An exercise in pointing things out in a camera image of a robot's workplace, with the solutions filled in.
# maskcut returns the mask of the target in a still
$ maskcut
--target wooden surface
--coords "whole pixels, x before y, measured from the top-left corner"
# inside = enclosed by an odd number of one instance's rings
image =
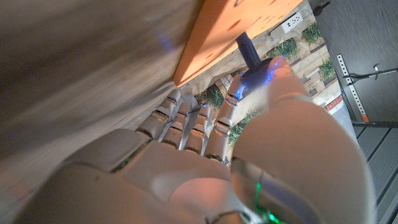
[[[318,1],[312,1],[312,8]],[[350,73],[365,75],[398,67],[398,1],[331,0],[316,17],[339,81],[357,121],[362,121],[343,80],[336,55],[342,54]],[[370,121],[398,121],[398,73],[358,81],[358,95]]]
[[[175,88],[201,4],[0,3],[0,223],[64,158]]]
[[[177,86],[189,82],[238,48],[235,39],[270,29],[302,0],[207,0],[193,27],[174,75]]]

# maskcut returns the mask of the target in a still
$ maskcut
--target robotic hand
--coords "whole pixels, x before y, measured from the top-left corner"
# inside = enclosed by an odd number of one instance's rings
[[[358,144],[312,103],[282,57],[260,62],[250,43],[238,44],[249,70],[235,77],[204,151],[206,106],[186,145],[184,103],[158,142],[180,98],[174,90],[136,131],[114,130],[67,158],[15,222],[373,223]],[[246,126],[229,169],[223,159],[243,89],[265,83],[270,110]]]

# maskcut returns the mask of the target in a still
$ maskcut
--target gray floor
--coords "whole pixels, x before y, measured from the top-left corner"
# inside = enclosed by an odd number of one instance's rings
[[[398,213],[398,129],[354,127],[373,175],[376,224],[391,223]]]
[[[318,1],[312,1],[314,8]],[[398,67],[398,1],[331,0],[317,17],[340,83],[357,121],[359,109],[345,86],[337,55],[342,54],[350,73],[373,73]],[[355,84],[370,121],[398,121],[398,73],[368,78]]]

